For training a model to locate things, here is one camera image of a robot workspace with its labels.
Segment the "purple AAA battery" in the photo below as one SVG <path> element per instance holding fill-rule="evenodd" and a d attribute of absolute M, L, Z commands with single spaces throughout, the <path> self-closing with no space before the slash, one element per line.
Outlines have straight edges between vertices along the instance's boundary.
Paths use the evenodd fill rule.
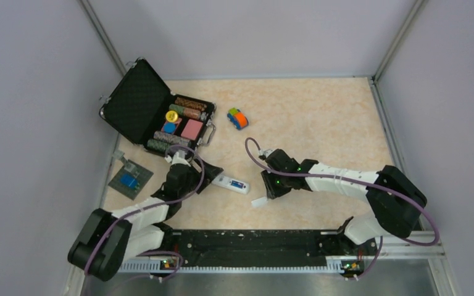
<path fill-rule="evenodd" d="M 235 181 L 235 180 L 230 181 L 230 186 L 239 191 L 245 191 L 247 189 L 247 186 L 245 183 Z"/>

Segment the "black poker chip case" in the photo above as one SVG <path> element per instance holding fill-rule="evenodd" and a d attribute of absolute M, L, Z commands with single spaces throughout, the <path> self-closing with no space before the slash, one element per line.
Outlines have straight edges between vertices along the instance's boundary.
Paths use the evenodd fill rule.
<path fill-rule="evenodd" d="M 99 116 L 132 144 L 163 157 L 161 153 L 148 151 L 146 144 L 149 139 L 154 139 L 155 131 L 161 131 L 168 107 L 175 104 L 177 97 L 207 105 L 201 119 L 197 120 L 203 122 L 202 130 L 195 141 L 190 140 L 189 147 L 195 150 L 208 146 L 216 130 L 214 117 L 217 106 L 213 102 L 174 93 L 143 57 L 133 61 L 111 95 L 106 97 Z"/>

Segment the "colourful toy brick car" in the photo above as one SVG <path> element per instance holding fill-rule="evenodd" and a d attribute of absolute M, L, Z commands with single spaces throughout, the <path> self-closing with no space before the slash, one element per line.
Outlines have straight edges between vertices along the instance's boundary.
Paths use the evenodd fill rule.
<path fill-rule="evenodd" d="M 231 108 L 228 110 L 227 119 L 237 130 L 242 130 L 249 125 L 247 117 L 237 108 Z"/>

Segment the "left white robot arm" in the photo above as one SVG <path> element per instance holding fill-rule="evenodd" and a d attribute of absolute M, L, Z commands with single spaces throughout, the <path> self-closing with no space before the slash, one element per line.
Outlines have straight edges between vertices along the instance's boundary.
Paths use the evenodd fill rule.
<path fill-rule="evenodd" d="M 200 193 L 223 168 L 195 159 L 173 161 L 160 188 L 146 200 L 108 212 L 97 208 L 72 244 L 67 261 L 104 282 L 129 259 L 146 251 L 169 253 L 173 238 L 158 225 L 181 208 L 185 196 Z"/>

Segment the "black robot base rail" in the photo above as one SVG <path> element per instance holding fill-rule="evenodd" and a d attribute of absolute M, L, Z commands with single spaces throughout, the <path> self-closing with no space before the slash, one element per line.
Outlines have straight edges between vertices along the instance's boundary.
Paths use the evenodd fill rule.
<path fill-rule="evenodd" d="M 377 253 L 369 239 L 356 245 L 345 235 L 324 230 L 193 230 L 165 234 L 151 271 L 362 271 L 363 259 Z"/>

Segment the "pink playing card deck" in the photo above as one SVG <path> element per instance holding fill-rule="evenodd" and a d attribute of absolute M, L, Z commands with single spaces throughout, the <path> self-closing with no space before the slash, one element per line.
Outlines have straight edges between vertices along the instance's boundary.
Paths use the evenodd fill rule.
<path fill-rule="evenodd" d="M 189 119 L 181 132 L 181 137 L 195 141 L 203 127 L 203 122 Z"/>

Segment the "blue green lego brick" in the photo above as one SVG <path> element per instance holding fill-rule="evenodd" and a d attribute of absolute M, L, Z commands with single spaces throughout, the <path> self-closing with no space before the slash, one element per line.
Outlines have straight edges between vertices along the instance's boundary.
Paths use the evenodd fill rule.
<path fill-rule="evenodd" d="M 124 174 L 120 178 L 120 182 L 130 189 L 136 189 L 138 187 L 138 180 L 130 174 Z"/>

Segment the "yellow big blind button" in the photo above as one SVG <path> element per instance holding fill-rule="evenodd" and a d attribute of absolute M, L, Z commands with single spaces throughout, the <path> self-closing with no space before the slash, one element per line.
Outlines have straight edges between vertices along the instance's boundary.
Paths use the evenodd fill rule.
<path fill-rule="evenodd" d="M 179 119 L 179 114 L 175 110 L 169 110 L 165 114 L 165 119 L 170 123 L 175 123 Z"/>

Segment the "green purple chip stack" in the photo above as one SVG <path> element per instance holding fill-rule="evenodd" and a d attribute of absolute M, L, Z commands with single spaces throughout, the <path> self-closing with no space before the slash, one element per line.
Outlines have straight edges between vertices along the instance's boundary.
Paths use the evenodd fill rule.
<path fill-rule="evenodd" d="M 174 154 L 179 150 L 178 146 L 174 146 L 167 142 L 163 142 L 156 139 L 149 139 L 146 144 L 146 148 L 151 152 L 158 152 L 163 155 Z"/>

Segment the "blue dealer chip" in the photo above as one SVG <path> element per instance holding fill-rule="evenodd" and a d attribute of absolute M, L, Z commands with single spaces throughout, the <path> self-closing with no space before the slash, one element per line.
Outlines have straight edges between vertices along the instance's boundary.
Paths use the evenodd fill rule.
<path fill-rule="evenodd" d="M 175 123 L 166 122 L 163 125 L 161 131 L 168 134 L 174 134 L 176 129 L 177 129 L 177 125 Z"/>

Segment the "white remote control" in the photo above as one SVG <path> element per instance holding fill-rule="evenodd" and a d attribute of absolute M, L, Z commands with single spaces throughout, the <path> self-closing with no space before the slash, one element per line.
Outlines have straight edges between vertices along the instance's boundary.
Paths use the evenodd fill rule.
<path fill-rule="evenodd" d="M 212 181 L 212 184 L 243 195 L 248 194 L 251 188 L 248 183 L 231 178 L 224 174 L 220 174 L 215 177 Z"/>

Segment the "grey lego post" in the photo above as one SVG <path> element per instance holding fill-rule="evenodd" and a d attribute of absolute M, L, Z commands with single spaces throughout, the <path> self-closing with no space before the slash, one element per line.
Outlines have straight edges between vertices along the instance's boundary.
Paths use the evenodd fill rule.
<path fill-rule="evenodd" d="M 123 169 L 129 173 L 135 173 L 137 171 L 137 167 L 134 163 L 131 163 L 126 157 L 125 153 L 121 150 L 115 150 L 112 154 L 113 158 L 119 160 L 123 164 Z"/>

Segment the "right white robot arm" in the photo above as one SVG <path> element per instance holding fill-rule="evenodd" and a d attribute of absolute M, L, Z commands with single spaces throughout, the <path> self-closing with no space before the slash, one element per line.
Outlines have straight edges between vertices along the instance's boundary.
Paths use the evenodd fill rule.
<path fill-rule="evenodd" d="M 345 254 L 386 234 L 408 238 L 427 205 L 425 195 L 392 165 L 380 171 L 355 171 L 311 159 L 297 162 L 282 149 L 261 151 L 259 158 L 267 166 L 261 177 L 268 199 L 305 190 L 341 194 L 369 205 L 366 214 L 348 218 L 338 230 L 337 245 Z"/>

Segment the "white battery cover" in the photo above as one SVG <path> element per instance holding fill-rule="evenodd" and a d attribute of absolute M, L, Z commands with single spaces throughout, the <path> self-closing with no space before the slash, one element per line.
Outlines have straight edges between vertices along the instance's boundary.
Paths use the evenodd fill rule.
<path fill-rule="evenodd" d="M 264 205 L 266 205 L 268 203 L 268 198 L 266 196 L 264 197 L 260 197 L 258 199 L 254 199 L 252 202 L 251 202 L 251 205 L 252 207 L 254 208 L 259 208 L 259 207 L 263 207 Z"/>

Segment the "green red chip stack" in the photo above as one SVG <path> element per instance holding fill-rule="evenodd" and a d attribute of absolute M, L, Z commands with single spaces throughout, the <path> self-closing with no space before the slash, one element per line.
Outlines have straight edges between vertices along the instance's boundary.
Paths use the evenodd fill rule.
<path fill-rule="evenodd" d="M 200 110 L 192 109 L 189 107 L 184 107 L 181 105 L 170 104 L 168 107 L 169 110 L 176 111 L 177 114 L 183 117 L 188 117 L 192 119 L 201 119 L 202 112 Z"/>

